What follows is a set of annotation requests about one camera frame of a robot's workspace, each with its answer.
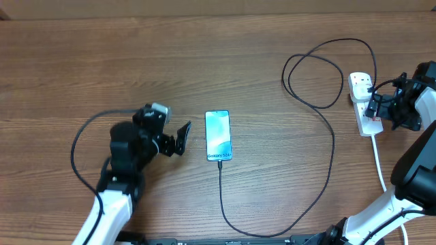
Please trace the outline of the blue Galaxy smartphone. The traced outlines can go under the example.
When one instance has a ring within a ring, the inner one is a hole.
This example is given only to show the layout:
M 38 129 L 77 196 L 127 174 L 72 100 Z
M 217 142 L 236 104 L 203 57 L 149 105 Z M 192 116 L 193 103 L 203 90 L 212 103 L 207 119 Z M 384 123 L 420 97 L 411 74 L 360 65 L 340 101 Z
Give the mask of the blue Galaxy smartphone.
M 228 110 L 205 112 L 206 158 L 208 161 L 232 159 L 232 137 Z

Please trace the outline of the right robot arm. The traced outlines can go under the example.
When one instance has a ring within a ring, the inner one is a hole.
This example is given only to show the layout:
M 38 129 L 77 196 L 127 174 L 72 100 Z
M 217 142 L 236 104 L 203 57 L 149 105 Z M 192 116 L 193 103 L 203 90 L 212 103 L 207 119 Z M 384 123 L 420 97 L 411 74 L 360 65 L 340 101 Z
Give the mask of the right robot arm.
M 389 80 L 393 95 L 378 94 L 370 81 L 359 72 L 348 78 L 360 134 L 374 137 L 382 132 L 385 119 L 393 129 L 404 127 L 422 135 L 394 166 L 391 187 L 362 212 L 343 218 L 308 244 L 381 244 L 407 221 L 435 215 L 435 62 L 419 64 L 411 78 L 402 73 Z

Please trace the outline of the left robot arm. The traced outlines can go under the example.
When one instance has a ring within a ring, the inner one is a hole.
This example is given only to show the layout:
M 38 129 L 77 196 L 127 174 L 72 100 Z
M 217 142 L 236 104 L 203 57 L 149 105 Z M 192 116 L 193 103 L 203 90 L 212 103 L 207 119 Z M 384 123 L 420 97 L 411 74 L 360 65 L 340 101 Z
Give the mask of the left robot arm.
M 177 131 L 177 138 L 163 133 L 160 122 L 120 122 L 110 130 L 110 157 L 97 183 L 93 207 L 74 244 L 146 244 L 145 235 L 124 231 L 143 196 L 142 170 L 158 154 L 183 155 L 191 123 Z

